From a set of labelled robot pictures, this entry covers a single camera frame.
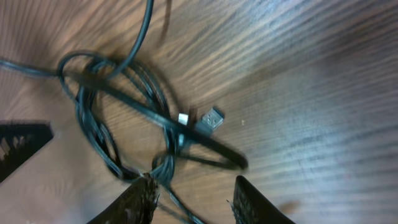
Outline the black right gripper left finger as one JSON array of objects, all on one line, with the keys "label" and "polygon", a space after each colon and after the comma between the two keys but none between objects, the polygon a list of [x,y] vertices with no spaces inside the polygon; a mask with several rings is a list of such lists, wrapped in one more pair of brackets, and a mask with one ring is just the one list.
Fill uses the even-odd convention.
[{"label": "black right gripper left finger", "polygon": [[158,189],[152,177],[140,177],[88,224],[151,224]]}]

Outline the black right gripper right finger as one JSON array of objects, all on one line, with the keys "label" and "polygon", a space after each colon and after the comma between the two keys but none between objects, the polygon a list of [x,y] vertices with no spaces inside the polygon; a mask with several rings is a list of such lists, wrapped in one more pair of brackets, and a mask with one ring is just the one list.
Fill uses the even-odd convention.
[{"label": "black right gripper right finger", "polygon": [[236,177],[231,208],[236,224],[294,224],[242,175]]}]

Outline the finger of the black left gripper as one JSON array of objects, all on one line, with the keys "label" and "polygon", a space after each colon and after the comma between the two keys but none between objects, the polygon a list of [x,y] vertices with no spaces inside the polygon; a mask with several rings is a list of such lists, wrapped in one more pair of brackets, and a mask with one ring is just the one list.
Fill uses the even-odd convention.
[{"label": "finger of the black left gripper", "polygon": [[1,182],[52,139],[46,123],[1,123]]}]

